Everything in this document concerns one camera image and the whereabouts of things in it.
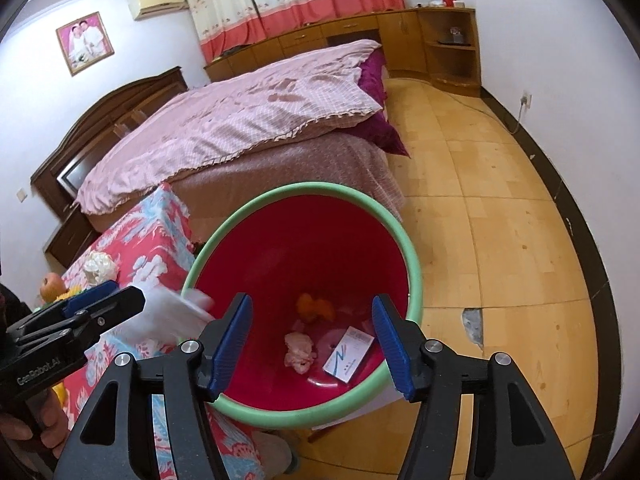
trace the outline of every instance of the red floral cloth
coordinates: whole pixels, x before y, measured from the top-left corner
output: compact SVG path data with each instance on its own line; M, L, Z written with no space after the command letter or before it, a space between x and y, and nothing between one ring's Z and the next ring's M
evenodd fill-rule
M87 288L82 266L91 251L108 254L119 267L121 287L136 283L153 283L181 290L193 265L193 247L189 241L189 213L168 184L162 184L151 195L124 215L69 268L63 279L67 286ZM131 347L117 335L106 332L86 354L88 363L65 379L68 398L64 409L70 428L112 359L120 352L130 352L136 359L153 357L170 350L154 341L140 341ZM156 455L162 480L176 478L172 461L164 400L153 396ZM213 437L232 480L264 478L255 444L247 435L248 428L229 420L207 405L207 416Z

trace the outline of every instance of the yellow floor tile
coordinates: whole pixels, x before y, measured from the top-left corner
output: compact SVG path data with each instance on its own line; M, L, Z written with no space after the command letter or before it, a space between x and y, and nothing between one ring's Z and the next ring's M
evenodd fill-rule
M444 140L411 140L404 145L411 158L392 156L390 166L405 196L462 196Z
M482 350L466 336L463 308L425 308L420 328L428 338L438 339L460 355L482 357Z
M312 444L302 440L298 452L337 466L397 475L419 407L398 400L337 426Z
M581 472L597 398L596 346L582 272L555 205L481 100L417 80L385 86L389 118L412 153L411 161L389 160L411 196L402 218L422 265L423 332L459 354L512 355ZM463 308L481 305L484 350L462 323ZM304 438L301 471L282 480L394 480L417 410L398 401L313 444ZM465 477L471 425L472 397L463 396L452 480Z
M484 357L507 352L538 396L564 446L593 433L598 351L588 300L486 308Z
M396 480L397 478L398 475L357 471L302 458L299 471L293 475L277 476L276 480Z
M574 246L553 202L465 200L478 252L482 306L588 298Z
M573 446L570 446L564 450L571 464L571 468L574 470L574 475L576 478L580 478L580 476L582 475L584 465L587 462L587 456L589 455L590 446L591 437L583 440L582 442L578 442L578 444L574 444Z
M516 144L513 136L501 123L473 109L476 108L475 106L469 108L458 102L458 96L453 98L435 88L427 89L426 94L447 140L480 140Z
M385 107L389 122L396 127L402 140L444 140L424 85L412 81L395 83L397 81L387 83L389 98Z
M478 267L464 199L411 197L402 218L420 258L424 306L479 306Z
M517 144L468 140L451 140L447 144L464 196L551 200Z

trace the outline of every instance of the plastic bag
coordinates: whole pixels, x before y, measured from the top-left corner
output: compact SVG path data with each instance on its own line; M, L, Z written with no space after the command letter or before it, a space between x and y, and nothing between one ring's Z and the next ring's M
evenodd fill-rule
M118 266L108 254L91 251L82 266L89 285L100 285L118 277Z
M175 346L199 338L214 319L209 313L213 300L199 290L190 289L183 298L162 285L135 286L145 295L144 309L113 329L113 334L127 344L152 340L159 346Z

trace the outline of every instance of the card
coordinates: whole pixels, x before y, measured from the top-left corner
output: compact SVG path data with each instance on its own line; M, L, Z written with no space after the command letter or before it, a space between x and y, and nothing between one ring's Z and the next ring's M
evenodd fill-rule
M375 338L353 326L347 329L322 370L348 383L360 366Z

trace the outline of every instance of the person's hand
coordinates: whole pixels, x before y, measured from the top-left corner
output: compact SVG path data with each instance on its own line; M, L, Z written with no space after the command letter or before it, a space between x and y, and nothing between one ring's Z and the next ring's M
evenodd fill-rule
M40 412L40 418L46 426L40 439L45 447L53 450L53 455L56 458L60 458L69 436L68 418L53 390L49 390L47 400ZM0 413L0 433L11 440L30 440L33 437L30 428L23 421L6 413Z

